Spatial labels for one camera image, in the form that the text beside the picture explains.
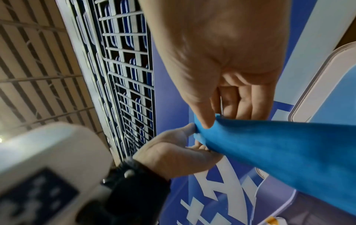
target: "wire rack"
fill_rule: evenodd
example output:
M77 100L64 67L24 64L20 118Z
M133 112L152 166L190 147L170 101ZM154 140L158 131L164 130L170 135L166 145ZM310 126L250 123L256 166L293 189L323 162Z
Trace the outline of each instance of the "wire rack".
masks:
M151 40L143 12L136 0L66 4L100 96L101 123L110 129L108 143L122 161L156 135Z

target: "ceiling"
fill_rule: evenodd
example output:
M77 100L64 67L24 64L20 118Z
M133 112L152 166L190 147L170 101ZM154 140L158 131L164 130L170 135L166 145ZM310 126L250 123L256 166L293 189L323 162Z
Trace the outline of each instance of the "ceiling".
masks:
M0 49L0 138L62 121L107 144L55 0L0 0Z

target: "hand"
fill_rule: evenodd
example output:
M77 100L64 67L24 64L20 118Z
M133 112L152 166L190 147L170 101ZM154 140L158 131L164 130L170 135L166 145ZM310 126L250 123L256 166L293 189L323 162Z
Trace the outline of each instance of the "hand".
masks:
M172 81L204 128L214 124L214 113L268 118L284 63L290 0L140 5Z
M132 158L167 180L211 169L223 155L198 143L187 148L187 139L194 132L194 123L165 131L146 143Z

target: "blue cloth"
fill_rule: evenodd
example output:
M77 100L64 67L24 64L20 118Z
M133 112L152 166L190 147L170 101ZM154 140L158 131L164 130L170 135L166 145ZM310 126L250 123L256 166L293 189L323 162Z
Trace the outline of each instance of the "blue cloth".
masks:
M209 149L356 215L356 126L229 120L194 137Z

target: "black sleeve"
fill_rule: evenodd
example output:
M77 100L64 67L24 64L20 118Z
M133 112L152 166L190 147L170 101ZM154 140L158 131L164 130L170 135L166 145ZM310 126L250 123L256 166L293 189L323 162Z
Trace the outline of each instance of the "black sleeve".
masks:
M105 185L112 189L108 201L104 206L97 201L87 204L77 222L155 225L170 192L170 182L131 158L111 170Z

